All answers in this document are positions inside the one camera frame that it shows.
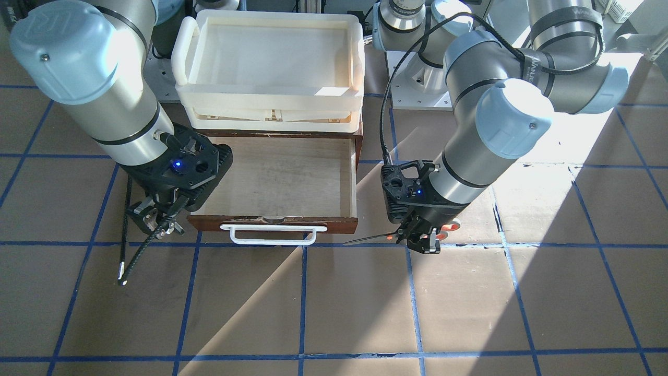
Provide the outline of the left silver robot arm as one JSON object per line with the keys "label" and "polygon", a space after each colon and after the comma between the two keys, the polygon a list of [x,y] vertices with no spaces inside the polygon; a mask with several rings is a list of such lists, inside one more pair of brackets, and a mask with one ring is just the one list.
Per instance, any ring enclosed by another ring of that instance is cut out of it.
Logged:
{"label": "left silver robot arm", "polygon": [[599,114],[630,73],[603,61],[603,19],[587,1],[529,1],[530,35],[515,48],[461,1],[379,1],[374,46],[413,59],[422,92],[447,92],[457,131],[436,159],[391,161],[381,142],[388,239],[421,254],[461,227],[457,216],[525,156],[557,112]]}

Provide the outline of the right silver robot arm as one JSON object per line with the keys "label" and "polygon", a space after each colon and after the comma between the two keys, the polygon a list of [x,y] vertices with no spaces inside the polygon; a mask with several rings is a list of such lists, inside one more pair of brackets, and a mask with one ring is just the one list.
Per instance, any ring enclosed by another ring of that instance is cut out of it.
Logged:
{"label": "right silver robot arm", "polygon": [[144,79],[160,11],[158,1],[52,1],[9,36],[38,88],[143,188],[127,213],[158,237],[183,233],[176,216],[201,208],[232,163],[229,146],[172,122]]}

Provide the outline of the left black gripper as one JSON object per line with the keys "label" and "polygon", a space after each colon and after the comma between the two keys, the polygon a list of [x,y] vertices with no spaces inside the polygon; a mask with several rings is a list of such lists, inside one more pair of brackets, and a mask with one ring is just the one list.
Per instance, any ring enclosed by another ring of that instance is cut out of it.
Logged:
{"label": "left black gripper", "polygon": [[406,240],[408,248],[420,254],[441,252],[440,229],[424,228],[424,220],[443,225],[468,206],[437,193],[429,180],[436,170],[437,165],[427,160],[385,164],[381,168],[387,218],[392,224],[400,224],[396,244]]}

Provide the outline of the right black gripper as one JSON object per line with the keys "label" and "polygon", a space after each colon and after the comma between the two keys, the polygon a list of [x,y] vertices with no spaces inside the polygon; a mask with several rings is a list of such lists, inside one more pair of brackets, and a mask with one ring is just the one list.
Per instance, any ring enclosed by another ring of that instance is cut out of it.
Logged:
{"label": "right black gripper", "polygon": [[158,237],[185,233],[176,216],[184,207],[187,212],[198,211],[233,160],[229,145],[213,144],[188,126],[175,124],[174,127],[175,135],[165,138],[169,148],[156,160],[121,166],[153,197],[158,207],[169,207],[159,222],[154,202],[136,202],[127,208],[127,214],[143,233],[151,234],[157,229]]}

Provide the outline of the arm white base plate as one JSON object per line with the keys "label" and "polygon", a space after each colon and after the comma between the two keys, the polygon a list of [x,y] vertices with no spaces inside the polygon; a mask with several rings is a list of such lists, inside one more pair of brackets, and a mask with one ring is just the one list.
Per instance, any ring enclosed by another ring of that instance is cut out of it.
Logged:
{"label": "arm white base plate", "polygon": [[153,43],[150,43],[143,74],[159,102],[172,104],[181,102],[176,92],[176,79],[173,76],[171,61],[157,53]]}
{"label": "arm white base plate", "polygon": [[417,53],[410,53],[401,64],[391,92],[396,109],[452,111],[444,69],[423,62]]}

